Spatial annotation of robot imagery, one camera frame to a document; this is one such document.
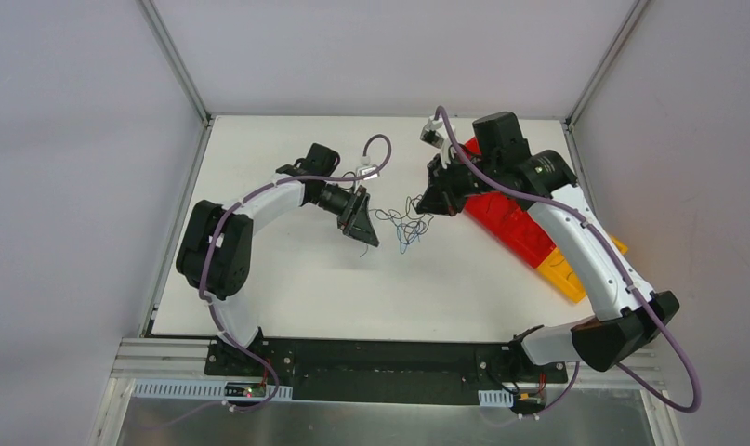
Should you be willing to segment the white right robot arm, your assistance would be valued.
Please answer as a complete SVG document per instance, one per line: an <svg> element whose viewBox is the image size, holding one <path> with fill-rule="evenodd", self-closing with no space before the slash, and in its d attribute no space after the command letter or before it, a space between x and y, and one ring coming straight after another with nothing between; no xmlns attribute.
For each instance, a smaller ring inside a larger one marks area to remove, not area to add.
<svg viewBox="0 0 750 446"><path fill-rule="evenodd" d="M439 152L428 163L417 213L455 216L469 198L492 191L515 198L562 252L593 311L587 320L518 335L507 357L512 375L529 381L557 361L606 372L654 340L678 313L678 299L655 290L625 260L565 160L552 150L532 153L513 112L482 117L472 127L480 150L473 156L456 140L443 110L422 128L421 141Z"/></svg>

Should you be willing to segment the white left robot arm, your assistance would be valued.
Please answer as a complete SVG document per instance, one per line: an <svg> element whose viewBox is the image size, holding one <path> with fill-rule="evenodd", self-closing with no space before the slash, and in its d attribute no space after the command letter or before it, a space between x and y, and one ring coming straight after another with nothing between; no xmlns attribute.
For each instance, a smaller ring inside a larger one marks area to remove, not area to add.
<svg viewBox="0 0 750 446"><path fill-rule="evenodd" d="M252 343L258 317L243 294L251 271L254 236L278 217L313 204L336 217L341 233L377 247L369 217L370 195L362 181L377 177L381 166L363 155L362 164L342 188L333 173L338 152L313 144L306 156L279 167L270 181L229 204L202 200L193 206L176 259L177 272L209 307L218 338L231 346L228 362L241 375L256 374L264 351Z"/></svg>

